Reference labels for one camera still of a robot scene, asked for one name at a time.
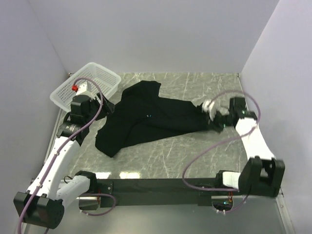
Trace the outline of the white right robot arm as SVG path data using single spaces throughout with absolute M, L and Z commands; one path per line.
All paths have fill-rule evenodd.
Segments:
M 277 197 L 285 172 L 285 163 L 276 159 L 267 146 L 257 124 L 255 112 L 248 111 L 243 97 L 230 98 L 229 113 L 216 115 L 225 126 L 233 126 L 241 136 L 247 155 L 242 172 L 220 170 L 216 174 L 214 190 L 224 195 L 231 188 L 244 195 Z

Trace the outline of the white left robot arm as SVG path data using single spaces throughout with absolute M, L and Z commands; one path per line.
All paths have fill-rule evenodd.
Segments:
M 53 149 L 37 178 L 28 189 L 16 193 L 14 205 L 22 223 L 55 229 L 65 209 L 81 195 L 99 195 L 95 173 L 79 171 L 70 182 L 60 187 L 62 174 L 89 134 L 89 126 L 111 114 L 114 105 L 102 94 L 75 95 L 71 111 L 58 129 Z

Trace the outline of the black t shirt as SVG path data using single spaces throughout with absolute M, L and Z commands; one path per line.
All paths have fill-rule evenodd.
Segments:
M 98 130 L 95 147 L 114 157 L 129 146 L 215 129 L 201 106 L 160 97 L 160 87 L 156 81 L 140 81 L 125 89 L 114 112 Z

